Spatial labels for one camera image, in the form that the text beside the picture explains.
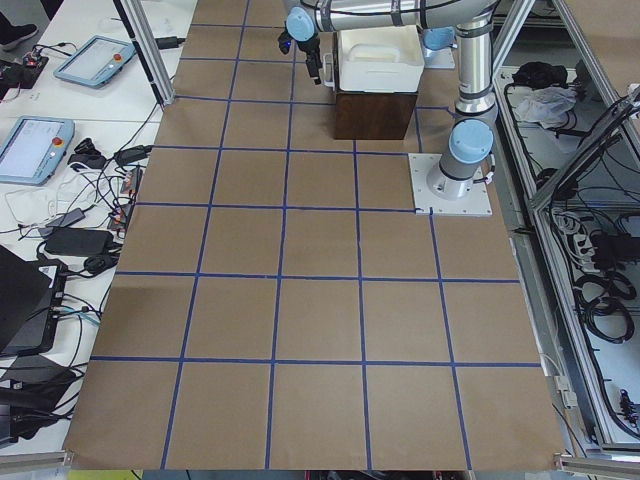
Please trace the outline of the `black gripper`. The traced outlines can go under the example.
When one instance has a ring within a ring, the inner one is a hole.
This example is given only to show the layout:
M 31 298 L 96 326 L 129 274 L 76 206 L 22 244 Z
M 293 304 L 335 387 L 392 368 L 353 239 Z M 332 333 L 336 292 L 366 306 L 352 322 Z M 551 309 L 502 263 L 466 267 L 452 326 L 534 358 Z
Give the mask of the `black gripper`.
M 321 55 L 320 55 L 320 39 L 317 33 L 314 33 L 308 40 L 295 40 L 287 29 L 284 29 L 277 38 L 278 48 L 283 55 L 287 55 L 293 45 L 306 54 L 305 64 L 309 77 L 315 85 L 321 84 Z

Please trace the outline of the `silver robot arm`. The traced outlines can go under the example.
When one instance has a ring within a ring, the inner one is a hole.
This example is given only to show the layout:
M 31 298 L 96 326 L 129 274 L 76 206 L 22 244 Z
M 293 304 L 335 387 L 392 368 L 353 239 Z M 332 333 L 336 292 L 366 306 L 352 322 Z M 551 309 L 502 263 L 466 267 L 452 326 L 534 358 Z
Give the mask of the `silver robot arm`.
M 430 28 L 423 31 L 423 46 L 431 51 L 450 48 L 455 44 L 456 32 L 452 26 Z
M 287 1 L 282 52 L 295 45 L 315 83 L 350 94 L 457 95 L 448 148 L 423 176 L 431 195 L 460 201 L 480 183 L 496 114 L 494 1 Z

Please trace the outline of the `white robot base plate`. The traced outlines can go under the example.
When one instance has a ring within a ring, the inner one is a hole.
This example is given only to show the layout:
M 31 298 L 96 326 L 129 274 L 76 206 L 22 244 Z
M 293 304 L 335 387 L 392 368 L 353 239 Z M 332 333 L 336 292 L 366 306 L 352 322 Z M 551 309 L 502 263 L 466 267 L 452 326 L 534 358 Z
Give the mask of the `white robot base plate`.
M 409 173 L 416 215 L 490 217 L 493 213 L 482 168 L 466 180 L 453 180 L 440 169 L 441 154 L 409 153 Z

